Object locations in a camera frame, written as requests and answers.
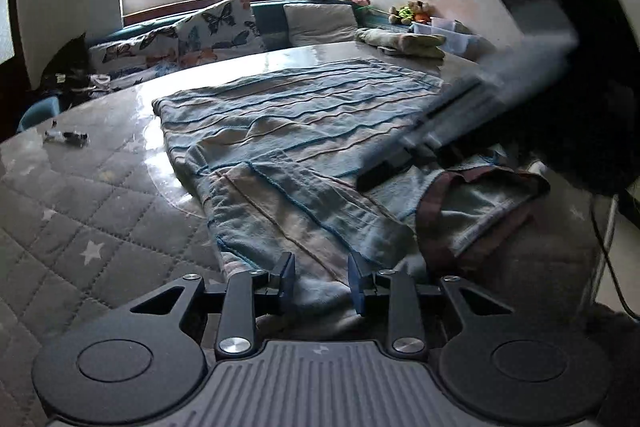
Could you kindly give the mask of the blue striped knit garment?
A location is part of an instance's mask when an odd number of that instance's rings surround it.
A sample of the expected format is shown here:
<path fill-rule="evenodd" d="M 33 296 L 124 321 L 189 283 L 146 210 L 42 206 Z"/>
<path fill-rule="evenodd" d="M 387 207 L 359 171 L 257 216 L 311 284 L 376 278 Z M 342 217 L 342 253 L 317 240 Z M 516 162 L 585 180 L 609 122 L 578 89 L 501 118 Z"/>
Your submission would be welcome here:
<path fill-rule="evenodd" d="M 424 277 L 416 210 L 440 169 L 412 168 L 367 194 L 355 180 L 364 156 L 440 92 L 427 72 L 351 58 L 154 101 L 167 156 L 204 210 L 224 274 L 294 255 L 294 315 L 270 329 L 307 339 L 353 329 L 352 253 Z"/>

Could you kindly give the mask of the folded yellow floral blanket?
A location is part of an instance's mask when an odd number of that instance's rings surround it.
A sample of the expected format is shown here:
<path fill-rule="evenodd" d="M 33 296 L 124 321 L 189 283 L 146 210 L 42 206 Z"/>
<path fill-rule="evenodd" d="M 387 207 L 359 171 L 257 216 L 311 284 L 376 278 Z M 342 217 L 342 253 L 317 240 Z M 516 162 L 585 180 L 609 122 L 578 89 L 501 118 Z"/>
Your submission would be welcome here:
<path fill-rule="evenodd" d="M 358 28 L 355 31 L 355 38 L 369 46 L 391 49 L 405 56 L 432 58 L 433 60 L 445 57 L 445 52 L 440 47 L 446 43 L 446 38 L 439 35 L 396 32 L 380 28 Z"/>

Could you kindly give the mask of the clear plastic storage box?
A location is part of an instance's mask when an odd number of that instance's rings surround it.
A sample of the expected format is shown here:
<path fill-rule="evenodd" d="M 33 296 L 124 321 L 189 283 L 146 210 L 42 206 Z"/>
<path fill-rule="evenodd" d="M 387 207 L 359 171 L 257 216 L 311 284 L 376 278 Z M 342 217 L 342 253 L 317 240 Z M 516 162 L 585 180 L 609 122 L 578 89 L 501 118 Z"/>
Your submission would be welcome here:
<path fill-rule="evenodd" d="M 472 62 L 477 62 L 481 57 L 496 50 L 489 40 L 472 34 L 469 28 L 458 20 L 435 17 L 431 25 L 413 22 L 409 31 L 414 34 L 444 37 L 445 42 L 440 46 L 443 51 Z"/>

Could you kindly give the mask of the blue sofa bench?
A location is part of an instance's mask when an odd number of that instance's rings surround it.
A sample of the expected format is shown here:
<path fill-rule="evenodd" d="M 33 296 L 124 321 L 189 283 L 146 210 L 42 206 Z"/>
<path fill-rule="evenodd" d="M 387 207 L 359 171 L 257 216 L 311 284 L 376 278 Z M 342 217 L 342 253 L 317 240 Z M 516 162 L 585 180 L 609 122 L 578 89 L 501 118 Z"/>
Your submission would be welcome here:
<path fill-rule="evenodd" d="M 68 40 L 43 69 L 23 132 L 63 110 L 135 84 L 228 58 L 345 41 L 378 10 L 350 0 L 221 0 L 114 34 Z"/>

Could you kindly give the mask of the colourful plush toy pile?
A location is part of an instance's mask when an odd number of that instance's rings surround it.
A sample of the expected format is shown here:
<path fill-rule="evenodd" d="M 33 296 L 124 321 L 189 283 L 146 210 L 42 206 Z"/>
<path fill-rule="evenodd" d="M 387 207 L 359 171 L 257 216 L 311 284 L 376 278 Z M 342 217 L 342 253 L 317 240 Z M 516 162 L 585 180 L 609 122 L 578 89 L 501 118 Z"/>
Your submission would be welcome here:
<path fill-rule="evenodd" d="M 396 6 L 390 8 L 388 22 L 392 25 L 409 26 L 412 23 L 429 24 L 434 15 L 434 8 L 421 0 L 409 1 L 399 9 Z"/>

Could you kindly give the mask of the grey plain pillow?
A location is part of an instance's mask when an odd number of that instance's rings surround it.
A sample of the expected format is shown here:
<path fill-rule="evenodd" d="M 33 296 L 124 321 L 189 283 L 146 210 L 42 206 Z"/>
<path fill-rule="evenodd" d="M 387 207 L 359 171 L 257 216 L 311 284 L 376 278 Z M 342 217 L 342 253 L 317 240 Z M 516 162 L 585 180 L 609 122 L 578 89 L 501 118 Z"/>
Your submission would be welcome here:
<path fill-rule="evenodd" d="M 292 46 L 318 46 L 355 39 L 358 25 L 348 4 L 290 3 L 283 11 Z"/>

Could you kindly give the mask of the grey quilted star table cover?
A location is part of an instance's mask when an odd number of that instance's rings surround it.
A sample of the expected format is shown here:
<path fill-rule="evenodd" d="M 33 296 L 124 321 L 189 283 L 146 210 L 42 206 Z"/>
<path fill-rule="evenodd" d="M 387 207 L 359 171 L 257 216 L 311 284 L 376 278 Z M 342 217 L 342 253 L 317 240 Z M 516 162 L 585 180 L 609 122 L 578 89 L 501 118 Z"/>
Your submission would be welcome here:
<path fill-rule="evenodd" d="M 182 187 L 152 112 L 158 96 L 241 77 L 367 58 L 335 43 L 249 55 L 162 77 L 58 116 L 76 148 L 29 129 L 1 147 L 1 421 L 41 426 L 32 361 L 43 343 L 160 284 L 219 269 L 198 203 Z"/>

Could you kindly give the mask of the upright butterfly print pillow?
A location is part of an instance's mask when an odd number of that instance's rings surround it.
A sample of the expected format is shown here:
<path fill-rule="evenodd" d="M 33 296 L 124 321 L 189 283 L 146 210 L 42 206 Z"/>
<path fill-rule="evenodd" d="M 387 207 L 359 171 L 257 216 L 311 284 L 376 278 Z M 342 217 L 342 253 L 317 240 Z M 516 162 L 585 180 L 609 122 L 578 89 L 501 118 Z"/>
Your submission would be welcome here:
<path fill-rule="evenodd" d="M 250 0 L 224 0 L 175 23 L 181 68 L 265 52 Z"/>

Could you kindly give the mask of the small black metal tool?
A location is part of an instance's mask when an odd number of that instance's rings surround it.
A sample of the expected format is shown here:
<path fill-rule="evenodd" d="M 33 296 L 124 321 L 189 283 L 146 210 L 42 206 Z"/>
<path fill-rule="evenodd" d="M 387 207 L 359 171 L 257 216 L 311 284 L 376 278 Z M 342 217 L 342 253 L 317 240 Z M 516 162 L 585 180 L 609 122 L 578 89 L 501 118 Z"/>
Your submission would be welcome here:
<path fill-rule="evenodd" d="M 89 135 L 78 131 L 64 131 L 58 127 L 58 122 L 54 120 L 51 128 L 44 132 L 43 142 L 60 143 L 81 148 L 88 144 Z"/>

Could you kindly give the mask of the long butterfly print cushion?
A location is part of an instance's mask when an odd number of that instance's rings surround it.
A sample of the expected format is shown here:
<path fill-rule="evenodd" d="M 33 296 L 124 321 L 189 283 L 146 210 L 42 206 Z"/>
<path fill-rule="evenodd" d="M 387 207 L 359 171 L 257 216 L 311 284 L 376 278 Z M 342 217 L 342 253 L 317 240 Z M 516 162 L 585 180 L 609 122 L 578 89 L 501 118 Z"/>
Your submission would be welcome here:
<path fill-rule="evenodd" d="M 92 46 L 88 53 L 93 72 L 116 79 L 158 64 L 176 64 L 178 34 L 174 26 L 164 26 L 134 38 Z"/>

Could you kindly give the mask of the black bag on sofa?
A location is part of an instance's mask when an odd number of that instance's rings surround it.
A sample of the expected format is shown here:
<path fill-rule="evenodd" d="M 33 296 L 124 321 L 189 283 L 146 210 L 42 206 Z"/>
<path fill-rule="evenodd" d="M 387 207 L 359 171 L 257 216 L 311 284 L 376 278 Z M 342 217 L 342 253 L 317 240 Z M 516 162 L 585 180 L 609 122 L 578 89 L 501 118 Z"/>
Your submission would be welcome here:
<path fill-rule="evenodd" d="M 55 96 L 61 109 L 67 110 L 112 92 L 108 83 L 96 80 L 95 75 L 83 32 L 54 54 L 43 69 L 37 92 L 40 98 Z"/>

